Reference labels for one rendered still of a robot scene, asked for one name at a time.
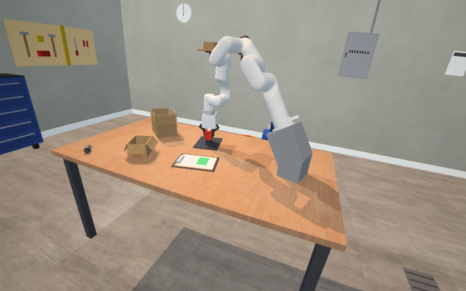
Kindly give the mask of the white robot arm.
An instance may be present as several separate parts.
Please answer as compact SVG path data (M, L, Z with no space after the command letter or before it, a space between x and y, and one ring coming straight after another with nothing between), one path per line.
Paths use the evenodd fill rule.
M205 115L217 115L215 107L222 107L229 102L231 94L229 85L231 57L226 53L242 53L243 58L240 62L241 72L251 89L256 92L263 92L265 104L275 128L272 131L284 129L295 124L293 121L299 119L299 116L289 117L279 90L277 78L272 73L263 73L265 62L249 38L225 36L211 52L209 62L212 66L216 66L215 79L221 82L219 83L221 95L206 94L204 96L204 110L202 112Z

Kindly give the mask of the brown cardboard box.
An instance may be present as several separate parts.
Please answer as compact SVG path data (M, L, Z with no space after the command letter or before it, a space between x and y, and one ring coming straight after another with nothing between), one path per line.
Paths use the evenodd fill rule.
M127 154L129 155L129 158L147 158L150 155L151 151L154 150L157 144L158 141L152 135L134 135L126 144L124 151L127 149Z
M170 108L152 109L152 130L157 138L177 136L177 114ZM175 118L176 114L176 118Z

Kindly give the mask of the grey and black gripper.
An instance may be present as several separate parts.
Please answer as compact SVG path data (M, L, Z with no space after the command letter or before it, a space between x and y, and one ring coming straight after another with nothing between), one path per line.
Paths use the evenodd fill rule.
M219 129L219 126L217 125L216 114L214 114L214 115L205 115L205 114L203 114L202 123L199 125L199 128L202 129L203 136L205 134L206 129L212 129L212 131L213 131L212 132L212 138L213 138L214 137L214 132Z

